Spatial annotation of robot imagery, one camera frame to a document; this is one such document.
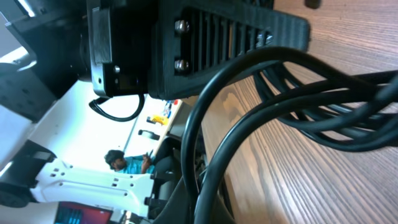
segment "man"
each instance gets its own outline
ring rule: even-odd
[[[176,171],[176,166],[179,166],[179,164],[175,162],[173,148],[180,150],[180,147],[180,141],[166,138],[153,158],[148,155],[124,157],[124,152],[120,150],[109,150],[105,155],[105,162],[112,170],[124,174]]]

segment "blue shirt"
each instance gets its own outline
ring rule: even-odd
[[[131,157],[125,157],[126,160],[126,167],[124,169],[121,169],[117,172],[122,173],[122,174],[141,174],[141,165],[144,162],[144,157],[143,156],[131,156]],[[154,172],[155,166],[150,165],[149,168],[147,169],[147,174],[151,174]]]

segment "gray panel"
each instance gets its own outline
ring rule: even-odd
[[[37,122],[56,97],[31,70],[0,76],[0,104]]]

